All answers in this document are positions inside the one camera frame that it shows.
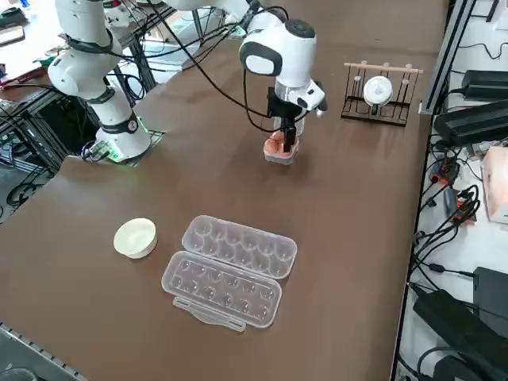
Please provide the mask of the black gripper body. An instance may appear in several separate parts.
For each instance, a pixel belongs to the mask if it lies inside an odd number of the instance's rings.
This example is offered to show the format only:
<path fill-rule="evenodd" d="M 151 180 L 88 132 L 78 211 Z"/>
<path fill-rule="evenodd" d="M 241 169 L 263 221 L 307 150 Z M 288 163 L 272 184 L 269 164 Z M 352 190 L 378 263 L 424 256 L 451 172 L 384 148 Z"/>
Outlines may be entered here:
<path fill-rule="evenodd" d="M 297 130 L 304 129 L 306 111 L 300 106 L 280 99 L 274 87 L 267 89 L 267 115 L 274 121 L 274 130 L 282 127 L 284 118 L 294 121 Z"/>

